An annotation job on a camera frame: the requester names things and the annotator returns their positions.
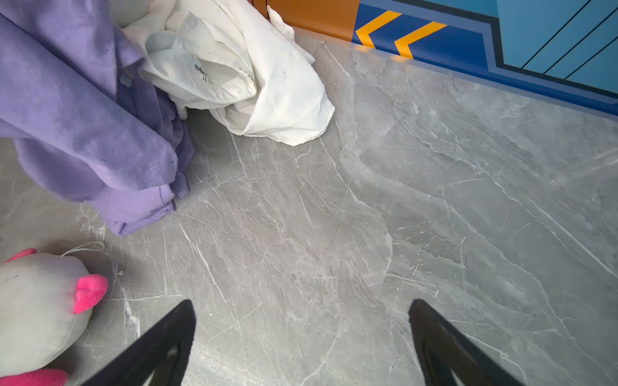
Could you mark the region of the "purple cloth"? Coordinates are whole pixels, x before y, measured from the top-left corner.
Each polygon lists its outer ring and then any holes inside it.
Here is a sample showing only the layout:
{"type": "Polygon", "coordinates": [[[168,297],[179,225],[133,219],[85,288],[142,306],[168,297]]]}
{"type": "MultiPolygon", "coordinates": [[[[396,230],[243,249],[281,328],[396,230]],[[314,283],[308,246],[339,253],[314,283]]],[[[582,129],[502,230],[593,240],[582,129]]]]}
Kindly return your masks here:
{"type": "Polygon", "coordinates": [[[1,4],[1,135],[42,188],[125,236],[188,194],[195,152],[106,1],[1,4]]]}

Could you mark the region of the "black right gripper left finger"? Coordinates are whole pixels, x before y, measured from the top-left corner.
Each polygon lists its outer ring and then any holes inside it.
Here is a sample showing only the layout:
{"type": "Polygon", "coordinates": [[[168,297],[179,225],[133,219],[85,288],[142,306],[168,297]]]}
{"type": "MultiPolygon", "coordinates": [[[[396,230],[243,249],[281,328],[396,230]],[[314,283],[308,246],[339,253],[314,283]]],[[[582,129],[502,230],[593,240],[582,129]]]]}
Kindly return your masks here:
{"type": "Polygon", "coordinates": [[[181,385],[195,330],[193,304],[183,300],[84,385],[181,385]]]}

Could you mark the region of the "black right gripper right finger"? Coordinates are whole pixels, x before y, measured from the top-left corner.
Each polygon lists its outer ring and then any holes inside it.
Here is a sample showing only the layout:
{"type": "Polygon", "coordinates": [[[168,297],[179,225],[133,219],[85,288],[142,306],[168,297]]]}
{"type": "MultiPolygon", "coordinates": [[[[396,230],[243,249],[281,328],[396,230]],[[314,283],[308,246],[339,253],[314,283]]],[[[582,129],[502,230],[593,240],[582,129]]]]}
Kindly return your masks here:
{"type": "Polygon", "coordinates": [[[423,299],[408,315],[426,385],[521,384],[423,299]]]}

